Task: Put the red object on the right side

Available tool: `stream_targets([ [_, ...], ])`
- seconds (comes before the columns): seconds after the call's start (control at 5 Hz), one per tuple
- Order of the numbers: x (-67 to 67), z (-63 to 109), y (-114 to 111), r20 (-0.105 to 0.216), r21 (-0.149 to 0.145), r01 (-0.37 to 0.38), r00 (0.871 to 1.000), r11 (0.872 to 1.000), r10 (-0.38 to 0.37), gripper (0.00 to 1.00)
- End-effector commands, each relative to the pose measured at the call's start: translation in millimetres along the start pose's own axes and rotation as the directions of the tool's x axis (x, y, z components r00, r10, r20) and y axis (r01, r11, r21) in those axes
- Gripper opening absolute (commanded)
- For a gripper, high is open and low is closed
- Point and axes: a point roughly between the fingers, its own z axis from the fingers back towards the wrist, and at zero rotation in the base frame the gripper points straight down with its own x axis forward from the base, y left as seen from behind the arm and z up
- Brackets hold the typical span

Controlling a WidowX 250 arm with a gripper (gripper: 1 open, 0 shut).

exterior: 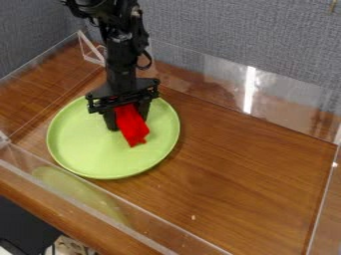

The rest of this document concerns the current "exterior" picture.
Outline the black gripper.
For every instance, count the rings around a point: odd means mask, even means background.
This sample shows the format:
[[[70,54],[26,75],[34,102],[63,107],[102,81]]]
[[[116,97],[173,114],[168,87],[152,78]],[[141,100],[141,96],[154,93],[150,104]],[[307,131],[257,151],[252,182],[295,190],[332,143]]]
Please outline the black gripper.
[[[108,129],[118,131],[117,113],[114,108],[137,103],[138,112],[146,120],[149,118],[152,100],[160,97],[160,79],[138,78],[137,87],[129,92],[116,91],[105,83],[86,94],[89,113],[104,114]]]

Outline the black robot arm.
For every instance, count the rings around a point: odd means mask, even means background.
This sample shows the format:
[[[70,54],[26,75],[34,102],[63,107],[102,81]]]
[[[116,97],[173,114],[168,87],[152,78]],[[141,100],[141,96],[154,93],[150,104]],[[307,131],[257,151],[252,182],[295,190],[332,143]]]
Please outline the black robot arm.
[[[89,112],[104,116],[109,130],[120,130],[116,109],[134,105],[146,120],[153,100],[160,96],[161,80],[140,78],[137,70],[148,70],[153,63],[138,64],[140,56],[153,59],[148,46],[150,34],[144,23],[138,0],[61,0],[76,17],[89,19],[100,28],[108,48],[106,82],[86,94]]]

